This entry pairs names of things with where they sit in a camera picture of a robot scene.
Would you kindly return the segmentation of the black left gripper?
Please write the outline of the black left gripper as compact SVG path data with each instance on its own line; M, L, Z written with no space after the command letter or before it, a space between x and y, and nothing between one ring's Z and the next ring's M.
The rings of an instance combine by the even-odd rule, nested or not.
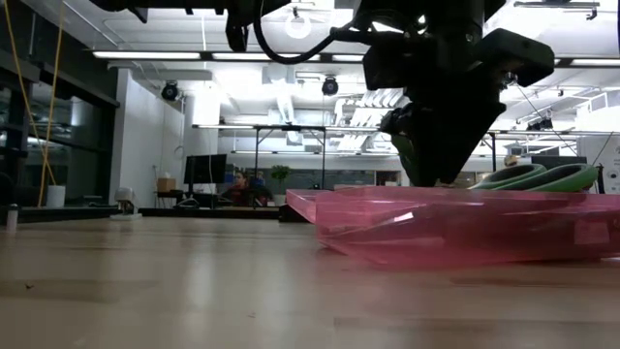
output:
M505 29L486 37L477 26L413 26L403 32L367 31L362 42L369 46L362 64L370 90L401 88L410 103L382 119L380 130L391 135L411 135L416 121L438 121L451 115L449 96L471 94L492 109L498 102L499 74L495 51L507 38ZM486 135L443 138L443 183L453 184ZM441 149L427 137L412 140L414 185L433 187L442 179Z

